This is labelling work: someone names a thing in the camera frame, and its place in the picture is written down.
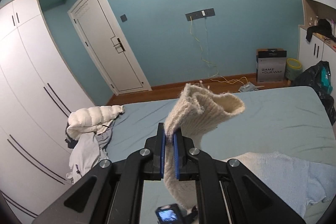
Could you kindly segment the cream and blue knit sweater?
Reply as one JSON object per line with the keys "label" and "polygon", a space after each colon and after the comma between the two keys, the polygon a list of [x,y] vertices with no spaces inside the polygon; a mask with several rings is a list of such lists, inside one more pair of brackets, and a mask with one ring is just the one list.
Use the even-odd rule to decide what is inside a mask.
{"label": "cream and blue knit sweater", "polygon": [[[191,211],[197,205],[195,184],[175,176],[173,135],[181,129],[200,148],[203,135],[241,114],[244,102],[231,93],[215,94],[202,85],[186,84],[164,123],[166,146],[163,181],[181,207]],[[279,152],[238,155],[268,188],[301,217],[309,205],[327,202],[335,196],[335,167],[290,157]]]}

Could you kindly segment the grey crumpled garment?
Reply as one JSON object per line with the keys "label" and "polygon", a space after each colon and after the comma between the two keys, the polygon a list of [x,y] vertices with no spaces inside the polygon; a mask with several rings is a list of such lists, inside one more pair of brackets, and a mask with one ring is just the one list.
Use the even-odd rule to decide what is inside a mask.
{"label": "grey crumpled garment", "polygon": [[66,136],[75,140],[69,159],[70,172],[67,178],[73,184],[78,182],[101,160],[108,159],[106,147],[112,139],[112,124],[115,118],[108,120],[68,118]]}

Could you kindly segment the white puffer jacket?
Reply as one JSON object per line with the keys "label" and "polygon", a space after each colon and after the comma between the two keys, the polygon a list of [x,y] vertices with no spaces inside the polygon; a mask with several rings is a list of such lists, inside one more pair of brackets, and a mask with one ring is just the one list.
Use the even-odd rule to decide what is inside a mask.
{"label": "white puffer jacket", "polygon": [[112,122],[125,112],[122,105],[95,106],[82,108],[72,112],[68,117],[67,135],[75,140],[85,133],[100,135],[108,129]]}

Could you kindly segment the white power strip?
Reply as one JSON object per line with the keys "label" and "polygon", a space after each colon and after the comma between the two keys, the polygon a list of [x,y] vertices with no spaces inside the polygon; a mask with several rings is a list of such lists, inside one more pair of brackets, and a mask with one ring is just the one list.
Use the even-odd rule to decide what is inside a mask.
{"label": "white power strip", "polygon": [[243,93],[243,92],[256,91],[256,90],[259,90],[263,87],[264,87],[263,85],[262,86],[255,86],[252,83],[247,83],[247,84],[245,84],[245,85],[243,85],[239,88],[239,92]]}

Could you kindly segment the light blue bed sheet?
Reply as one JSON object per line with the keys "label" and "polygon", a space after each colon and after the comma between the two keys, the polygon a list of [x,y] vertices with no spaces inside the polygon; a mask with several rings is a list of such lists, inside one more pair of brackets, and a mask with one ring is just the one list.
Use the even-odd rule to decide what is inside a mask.
{"label": "light blue bed sheet", "polygon": [[[126,159],[157,133],[181,88],[118,96],[125,113],[113,124],[108,156]],[[325,109],[310,87],[240,93],[244,113],[219,125],[201,143],[213,158],[223,160],[246,152],[278,151],[312,162],[335,164],[335,136]]]}

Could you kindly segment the white wardrobe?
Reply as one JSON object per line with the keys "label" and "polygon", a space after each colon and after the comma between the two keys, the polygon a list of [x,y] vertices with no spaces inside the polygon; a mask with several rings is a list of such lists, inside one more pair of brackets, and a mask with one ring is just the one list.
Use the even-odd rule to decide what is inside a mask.
{"label": "white wardrobe", "polygon": [[1,8],[1,193],[24,223],[70,186],[69,115],[93,102],[61,57],[38,0]]}

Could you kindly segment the black and grey cardboard box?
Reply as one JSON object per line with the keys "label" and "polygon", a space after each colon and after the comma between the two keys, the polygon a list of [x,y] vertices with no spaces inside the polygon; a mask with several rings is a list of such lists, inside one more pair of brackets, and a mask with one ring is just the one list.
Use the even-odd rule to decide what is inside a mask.
{"label": "black and grey cardboard box", "polygon": [[256,81],[258,83],[282,82],[285,77],[287,51],[282,48],[256,50]]}

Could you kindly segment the yellow green waste bin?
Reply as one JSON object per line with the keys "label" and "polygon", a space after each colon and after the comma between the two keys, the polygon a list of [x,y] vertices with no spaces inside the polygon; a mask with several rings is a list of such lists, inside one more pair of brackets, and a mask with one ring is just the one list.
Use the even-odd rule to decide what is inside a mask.
{"label": "yellow green waste bin", "polygon": [[285,78],[287,79],[288,86],[297,76],[302,73],[302,64],[297,59],[288,58],[286,60]]}

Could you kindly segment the white door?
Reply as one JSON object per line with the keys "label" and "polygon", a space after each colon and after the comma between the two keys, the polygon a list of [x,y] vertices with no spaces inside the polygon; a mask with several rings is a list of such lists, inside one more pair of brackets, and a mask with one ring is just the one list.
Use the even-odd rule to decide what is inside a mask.
{"label": "white door", "polygon": [[77,0],[68,15],[113,94],[151,91],[108,0]]}

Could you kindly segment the black plastic bag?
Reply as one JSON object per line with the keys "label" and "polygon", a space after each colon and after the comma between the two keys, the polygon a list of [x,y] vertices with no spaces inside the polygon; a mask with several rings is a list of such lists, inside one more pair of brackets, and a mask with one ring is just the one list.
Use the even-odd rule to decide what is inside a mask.
{"label": "black plastic bag", "polygon": [[319,61],[306,69],[292,81],[291,86],[311,87],[321,100],[331,125],[335,123],[335,99],[331,95],[333,85],[328,61]]}

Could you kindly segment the black garment on cabinet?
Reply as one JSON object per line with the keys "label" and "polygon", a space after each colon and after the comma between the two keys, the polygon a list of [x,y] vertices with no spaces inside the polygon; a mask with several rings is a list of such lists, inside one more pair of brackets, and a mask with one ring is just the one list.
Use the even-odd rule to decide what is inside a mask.
{"label": "black garment on cabinet", "polygon": [[328,39],[331,39],[333,42],[336,42],[335,36],[332,34],[332,29],[330,23],[326,19],[319,19],[316,26],[311,26],[307,29],[306,40],[311,42],[313,34],[320,34]]}

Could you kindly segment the white cabinet unit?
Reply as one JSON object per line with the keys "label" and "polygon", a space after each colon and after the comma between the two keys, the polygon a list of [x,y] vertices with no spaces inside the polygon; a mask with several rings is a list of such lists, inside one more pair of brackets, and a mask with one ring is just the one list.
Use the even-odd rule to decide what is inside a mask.
{"label": "white cabinet unit", "polygon": [[299,26],[299,53],[303,69],[315,65],[319,61],[328,61],[331,73],[335,73],[335,42],[314,34],[311,41],[305,38],[307,29],[317,25],[320,19],[328,19],[335,27],[335,0],[302,0],[304,24]]}

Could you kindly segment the dark wall switch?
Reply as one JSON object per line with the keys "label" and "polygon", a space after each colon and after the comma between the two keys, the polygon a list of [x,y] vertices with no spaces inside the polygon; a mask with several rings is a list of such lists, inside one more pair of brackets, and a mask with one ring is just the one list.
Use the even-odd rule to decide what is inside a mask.
{"label": "dark wall switch", "polygon": [[120,16],[120,18],[121,18],[121,21],[122,21],[122,22],[127,21],[127,17],[126,17],[125,14],[123,14],[122,16]]}

